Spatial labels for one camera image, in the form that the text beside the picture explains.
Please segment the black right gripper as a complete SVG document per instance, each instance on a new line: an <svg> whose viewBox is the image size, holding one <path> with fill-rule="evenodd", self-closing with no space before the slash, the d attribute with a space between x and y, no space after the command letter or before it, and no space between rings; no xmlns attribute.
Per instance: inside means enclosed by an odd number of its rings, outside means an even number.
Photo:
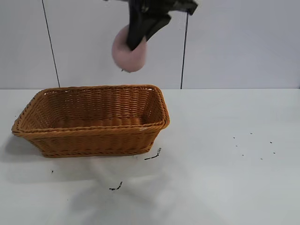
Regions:
<svg viewBox="0 0 300 225"><path fill-rule="evenodd" d="M169 24L171 11L192 15L197 9L194 0L129 0L129 29L127 45L133 51L144 36L148 41L160 29Z"/></svg>

